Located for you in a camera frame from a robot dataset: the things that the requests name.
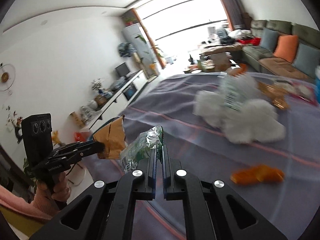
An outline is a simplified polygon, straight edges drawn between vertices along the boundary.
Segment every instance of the barcode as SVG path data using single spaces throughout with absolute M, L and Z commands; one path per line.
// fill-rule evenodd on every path
M 224 99 L 224 105 L 231 108 L 231 109 L 239 111 L 239 107 L 236 103 L 237 97 L 238 97 L 238 94 L 236 92 L 233 93 L 233 92 L 229 91 Z
M 227 104 L 232 104 L 232 103 L 235 101 L 236 96 L 237 96 L 236 94 L 229 92 L 229 93 L 226 95 L 226 98 L 224 99 L 224 100 L 225 100 L 225 103 L 227 103 Z

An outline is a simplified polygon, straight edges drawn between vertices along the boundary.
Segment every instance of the refrigerator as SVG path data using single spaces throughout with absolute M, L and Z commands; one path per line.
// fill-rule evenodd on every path
M 143 64 L 148 76 L 152 77 L 159 73 L 156 55 L 141 25 L 136 23 L 125 27 L 123 29 L 123 36 L 127 42 L 132 43 L 136 48 L 137 54 L 139 55 L 141 63 Z M 156 71 L 150 68 L 150 65 L 153 63 L 155 63 L 154 66 Z

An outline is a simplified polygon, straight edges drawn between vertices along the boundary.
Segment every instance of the orange snack package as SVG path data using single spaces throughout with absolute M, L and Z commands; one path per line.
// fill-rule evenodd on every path
M 284 180 L 284 173 L 277 168 L 261 164 L 233 173 L 230 179 L 240 185 L 253 185 L 259 182 L 282 182 Z
M 239 64 L 240 68 L 229 68 L 227 69 L 227 73 L 230 75 L 230 76 L 237 76 L 237 75 L 242 75 L 242 74 L 245 74 L 247 71 L 248 71 L 248 66 L 244 63 L 241 63 Z
M 107 124 L 93 135 L 93 139 L 105 145 L 103 153 L 97 153 L 99 159 L 120 159 L 120 152 L 126 147 L 123 130 L 124 115 Z

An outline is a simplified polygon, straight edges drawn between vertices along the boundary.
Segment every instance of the bed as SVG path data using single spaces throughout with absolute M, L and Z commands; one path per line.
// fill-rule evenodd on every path
M 263 82 L 274 77 L 251 75 Z M 169 156 L 179 159 L 184 169 L 201 180 L 229 184 L 289 240 L 311 239 L 310 232 L 314 234 L 320 223 L 320 108 L 288 97 L 291 109 L 278 111 L 279 122 L 287 128 L 284 140 L 234 145 L 192 114 L 195 93 L 215 91 L 220 82 L 218 73 L 177 75 L 160 82 L 123 111 L 127 141 L 162 125 Z M 96 155 L 84 158 L 84 163 L 93 180 L 108 183 L 123 174 L 116 161 L 99 160 Z M 280 168 L 285 181 L 241 187 L 230 180 L 232 172 L 259 163 Z M 163 199 L 161 168 L 156 199 L 137 202 L 132 239 L 185 239 L 182 202 Z

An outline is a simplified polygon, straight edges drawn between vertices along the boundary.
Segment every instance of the orange pillow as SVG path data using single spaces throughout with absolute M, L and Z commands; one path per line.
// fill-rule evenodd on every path
M 292 63 L 296 57 L 299 45 L 299 38 L 297 35 L 280 36 L 278 46 L 274 52 L 275 57 L 280 57 Z

